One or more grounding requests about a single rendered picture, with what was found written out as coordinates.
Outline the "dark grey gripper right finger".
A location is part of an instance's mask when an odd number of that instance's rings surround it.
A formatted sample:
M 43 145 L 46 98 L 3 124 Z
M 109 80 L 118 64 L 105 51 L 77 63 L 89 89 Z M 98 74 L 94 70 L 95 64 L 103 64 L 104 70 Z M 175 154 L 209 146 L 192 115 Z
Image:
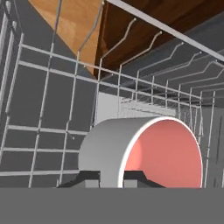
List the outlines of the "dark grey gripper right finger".
M 146 178 L 143 171 L 125 171 L 123 174 L 123 187 L 124 188 L 164 188 L 156 182 Z

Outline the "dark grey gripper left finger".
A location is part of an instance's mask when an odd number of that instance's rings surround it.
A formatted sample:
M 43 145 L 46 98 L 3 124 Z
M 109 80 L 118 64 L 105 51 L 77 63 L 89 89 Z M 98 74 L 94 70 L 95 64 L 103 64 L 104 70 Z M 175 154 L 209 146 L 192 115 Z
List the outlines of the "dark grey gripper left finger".
M 100 172 L 99 171 L 80 171 L 75 179 L 62 183 L 59 188 L 65 187 L 82 187 L 82 188 L 99 188 Z

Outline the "white cup with pink inside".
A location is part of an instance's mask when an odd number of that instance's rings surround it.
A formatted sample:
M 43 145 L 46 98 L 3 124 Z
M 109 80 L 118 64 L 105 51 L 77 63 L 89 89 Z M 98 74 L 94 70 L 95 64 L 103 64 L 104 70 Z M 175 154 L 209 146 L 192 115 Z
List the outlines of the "white cup with pink inside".
M 78 166 L 100 173 L 101 188 L 122 188 L 125 172 L 168 188 L 202 187 L 203 162 L 195 135 L 179 119 L 153 116 L 109 119 L 84 137 Z

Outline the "dark brown wooden cupboard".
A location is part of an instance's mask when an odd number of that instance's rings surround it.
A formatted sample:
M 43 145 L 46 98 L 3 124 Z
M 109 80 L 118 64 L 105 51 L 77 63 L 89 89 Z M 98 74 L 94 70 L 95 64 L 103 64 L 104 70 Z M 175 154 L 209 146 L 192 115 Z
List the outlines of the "dark brown wooden cupboard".
M 224 11 L 224 0 L 123 1 L 179 32 L 187 32 Z M 94 63 L 115 70 L 146 48 L 156 49 L 172 39 L 172 35 L 105 3 Z

